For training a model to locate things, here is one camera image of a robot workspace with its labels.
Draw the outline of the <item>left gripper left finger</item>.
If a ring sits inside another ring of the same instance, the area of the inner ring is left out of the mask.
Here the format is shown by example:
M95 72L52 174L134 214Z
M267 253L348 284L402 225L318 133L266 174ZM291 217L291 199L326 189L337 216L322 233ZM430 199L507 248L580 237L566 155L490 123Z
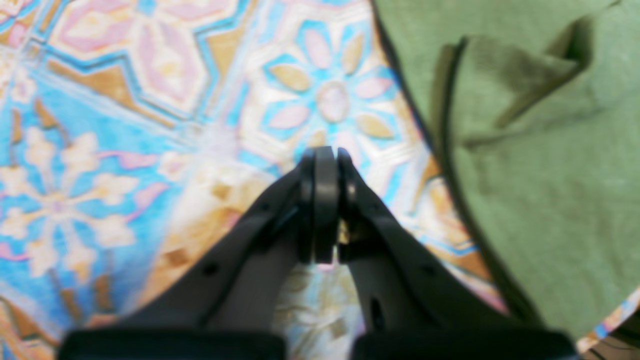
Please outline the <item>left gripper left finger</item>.
M329 260L329 150L309 148L174 285L112 324L70 332L60 360L283 360L275 303L297 264Z

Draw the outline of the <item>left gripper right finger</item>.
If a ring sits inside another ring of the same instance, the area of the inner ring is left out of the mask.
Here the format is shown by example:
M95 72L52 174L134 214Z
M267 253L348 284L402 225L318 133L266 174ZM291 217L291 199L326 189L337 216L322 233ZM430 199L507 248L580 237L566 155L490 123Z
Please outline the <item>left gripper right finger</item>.
M578 360L564 333L500 312L457 280L366 185L347 150L336 162L347 230L337 257L365 319L352 360Z

